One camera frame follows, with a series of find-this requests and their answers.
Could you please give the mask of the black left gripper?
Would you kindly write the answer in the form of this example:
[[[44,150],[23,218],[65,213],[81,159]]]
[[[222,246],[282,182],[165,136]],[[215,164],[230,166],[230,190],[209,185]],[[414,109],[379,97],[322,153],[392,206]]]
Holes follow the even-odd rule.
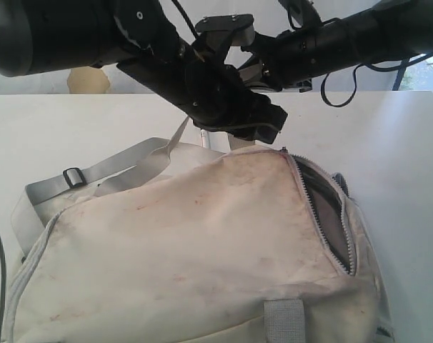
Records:
[[[287,120],[268,96],[246,88],[233,67],[215,69],[199,59],[167,64],[130,59],[117,68],[181,109],[200,129],[272,143]]]

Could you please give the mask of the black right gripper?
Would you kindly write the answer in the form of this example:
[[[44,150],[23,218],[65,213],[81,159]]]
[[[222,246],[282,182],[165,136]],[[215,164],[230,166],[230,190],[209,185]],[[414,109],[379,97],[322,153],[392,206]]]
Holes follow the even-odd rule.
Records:
[[[330,21],[279,35],[255,33],[250,45],[242,51],[251,56],[237,68],[244,85],[250,89],[282,91],[299,88],[307,91],[313,78],[331,72],[331,59],[324,52],[324,32]]]

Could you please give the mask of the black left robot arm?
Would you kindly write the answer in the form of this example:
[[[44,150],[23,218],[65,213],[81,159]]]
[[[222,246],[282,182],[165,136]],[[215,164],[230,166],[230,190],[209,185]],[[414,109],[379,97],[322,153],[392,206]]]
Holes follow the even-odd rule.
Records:
[[[0,1],[0,74],[115,65],[194,125],[271,144],[287,113],[225,62],[254,40],[253,18],[211,17],[183,40],[158,1]]]

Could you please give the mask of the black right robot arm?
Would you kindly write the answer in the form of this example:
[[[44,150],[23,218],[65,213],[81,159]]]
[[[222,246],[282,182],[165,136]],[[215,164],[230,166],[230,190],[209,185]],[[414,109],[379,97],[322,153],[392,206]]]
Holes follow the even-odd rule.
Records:
[[[344,19],[322,21],[308,1],[283,1],[299,27],[276,37],[256,34],[239,67],[245,86],[282,91],[356,65],[433,55],[433,1],[379,1]]]

